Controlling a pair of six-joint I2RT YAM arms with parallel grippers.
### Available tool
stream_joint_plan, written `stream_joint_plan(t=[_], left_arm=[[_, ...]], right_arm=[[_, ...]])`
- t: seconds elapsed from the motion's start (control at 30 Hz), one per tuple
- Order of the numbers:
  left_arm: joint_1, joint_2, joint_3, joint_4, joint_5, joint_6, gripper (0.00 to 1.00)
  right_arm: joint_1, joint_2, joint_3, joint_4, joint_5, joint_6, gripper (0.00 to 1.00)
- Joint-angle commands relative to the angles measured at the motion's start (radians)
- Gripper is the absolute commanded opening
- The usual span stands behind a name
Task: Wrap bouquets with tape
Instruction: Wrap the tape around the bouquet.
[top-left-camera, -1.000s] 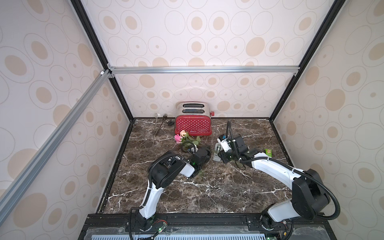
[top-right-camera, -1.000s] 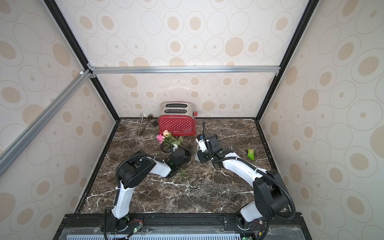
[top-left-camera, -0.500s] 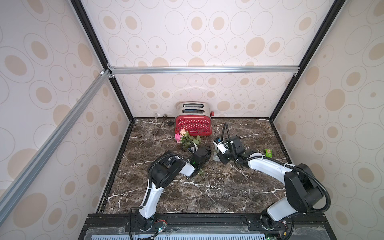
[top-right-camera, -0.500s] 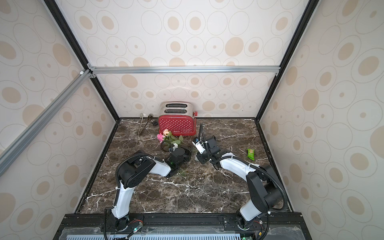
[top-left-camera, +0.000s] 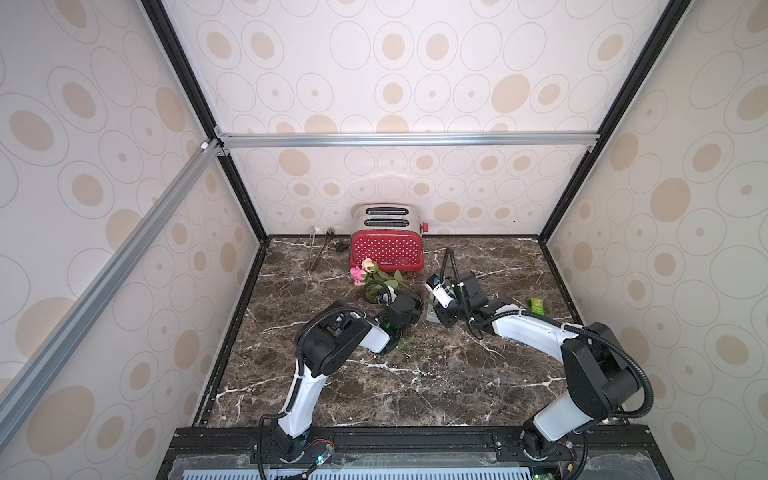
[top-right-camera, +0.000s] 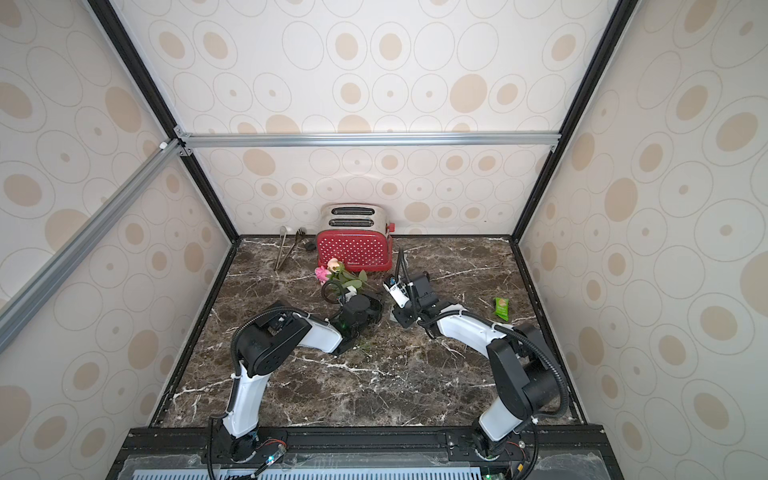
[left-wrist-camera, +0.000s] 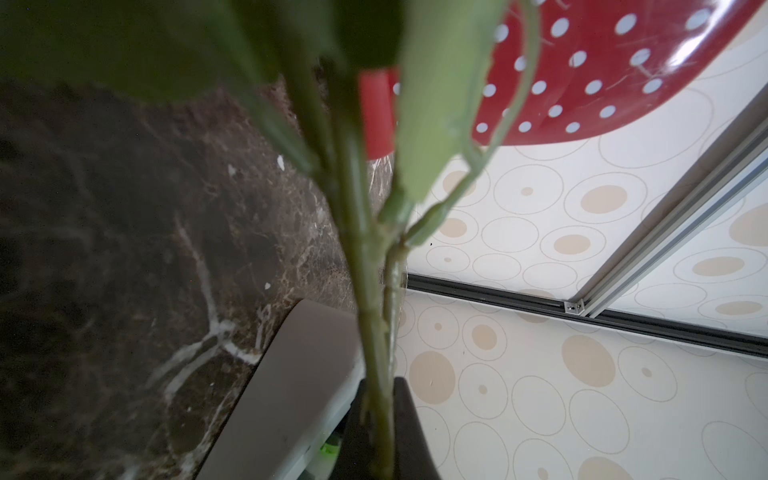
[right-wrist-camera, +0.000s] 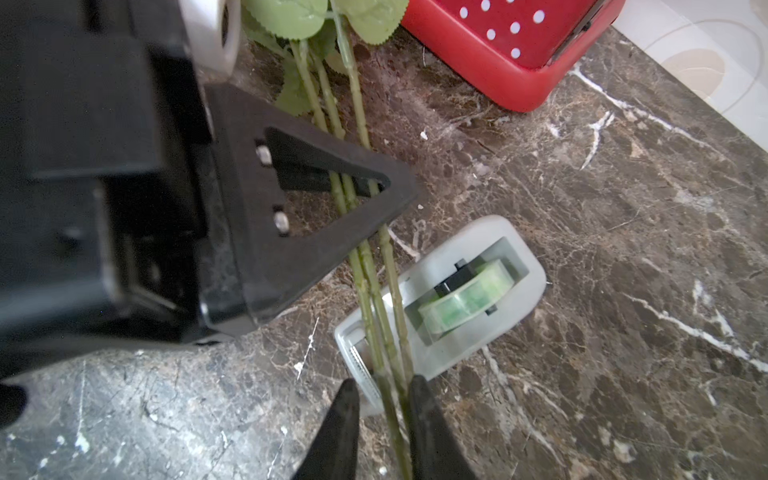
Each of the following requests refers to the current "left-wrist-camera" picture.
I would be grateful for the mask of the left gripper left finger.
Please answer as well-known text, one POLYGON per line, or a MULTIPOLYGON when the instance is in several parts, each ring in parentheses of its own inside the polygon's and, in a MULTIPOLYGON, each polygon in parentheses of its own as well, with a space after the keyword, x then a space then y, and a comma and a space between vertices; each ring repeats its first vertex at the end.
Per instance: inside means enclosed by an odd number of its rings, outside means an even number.
POLYGON ((361 416, 366 380, 360 381, 355 398, 346 416, 339 456, 330 480, 369 480, 371 476, 372 444, 365 416, 361 416))

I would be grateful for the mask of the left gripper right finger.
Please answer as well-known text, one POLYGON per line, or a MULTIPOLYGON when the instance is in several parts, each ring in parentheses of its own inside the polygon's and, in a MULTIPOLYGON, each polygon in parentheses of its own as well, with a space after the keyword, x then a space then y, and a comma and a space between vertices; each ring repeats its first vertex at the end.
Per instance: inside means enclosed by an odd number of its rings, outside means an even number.
POLYGON ((394 379, 395 480, 440 480, 407 380, 394 379))

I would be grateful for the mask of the white tape dispenser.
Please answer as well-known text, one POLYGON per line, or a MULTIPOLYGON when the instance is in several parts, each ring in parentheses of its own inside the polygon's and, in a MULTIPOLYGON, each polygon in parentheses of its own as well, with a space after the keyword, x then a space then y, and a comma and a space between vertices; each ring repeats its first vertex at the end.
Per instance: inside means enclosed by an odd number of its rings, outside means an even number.
POLYGON ((299 478, 348 412, 363 376, 355 316, 300 301, 267 348, 198 478, 299 478))

